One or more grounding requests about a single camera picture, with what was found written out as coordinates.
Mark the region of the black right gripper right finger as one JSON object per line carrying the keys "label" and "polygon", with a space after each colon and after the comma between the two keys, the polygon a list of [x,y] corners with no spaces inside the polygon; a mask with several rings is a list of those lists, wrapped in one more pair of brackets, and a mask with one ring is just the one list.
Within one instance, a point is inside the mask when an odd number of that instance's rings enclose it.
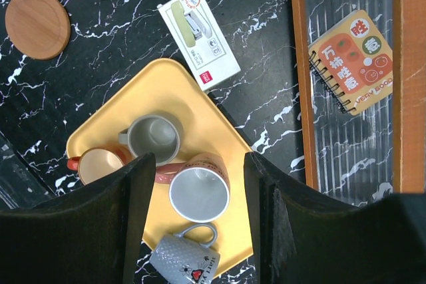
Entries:
{"label": "black right gripper right finger", "polygon": [[257,152],[244,184],[259,283],[424,283],[425,196],[362,208],[319,193]]}

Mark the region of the light wooden ridged coaster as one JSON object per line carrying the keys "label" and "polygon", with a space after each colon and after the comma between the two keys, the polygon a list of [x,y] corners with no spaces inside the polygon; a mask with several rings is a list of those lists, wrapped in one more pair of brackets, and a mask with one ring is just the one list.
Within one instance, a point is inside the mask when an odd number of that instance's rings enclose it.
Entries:
{"label": "light wooden ridged coaster", "polygon": [[68,13],[58,0],[11,0],[5,27],[14,47],[38,60],[58,56],[71,35]]}

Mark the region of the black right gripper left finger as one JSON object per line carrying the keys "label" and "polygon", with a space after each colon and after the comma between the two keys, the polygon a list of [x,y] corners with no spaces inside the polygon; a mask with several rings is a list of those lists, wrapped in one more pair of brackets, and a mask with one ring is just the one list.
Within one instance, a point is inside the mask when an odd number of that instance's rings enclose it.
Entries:
{"label": "black right gripper left finger", "polygon": [[132,283],[154,155],[33,208],[1,212],[2,283]]}

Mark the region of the pink grey mug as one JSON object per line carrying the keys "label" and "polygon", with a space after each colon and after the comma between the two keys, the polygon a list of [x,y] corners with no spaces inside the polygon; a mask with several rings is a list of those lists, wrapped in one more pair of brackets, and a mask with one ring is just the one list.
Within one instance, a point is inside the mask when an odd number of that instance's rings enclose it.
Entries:
{"label": "pink grey mug", "polygon": [[168,184],[174,210],[196,223],[218,219],[230,203],[228,172],[217,154],[205,152],[186,162],[159,166],[155,182]]}

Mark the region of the grey blue speckled mug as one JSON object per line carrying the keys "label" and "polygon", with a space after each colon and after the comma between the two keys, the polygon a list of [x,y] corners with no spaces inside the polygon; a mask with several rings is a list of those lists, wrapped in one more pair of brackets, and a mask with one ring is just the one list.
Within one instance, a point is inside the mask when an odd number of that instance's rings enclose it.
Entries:
{"label": "grey blue speckled mug", "polygon": [[[185,237],[197,227],[210,229],[212,239],[201,243]],[[149,262],[169,283],[211,283],[220,262],[220,254],[212,249],[217,238],[212,223],[196,223],[181,232],[166,234]]]}

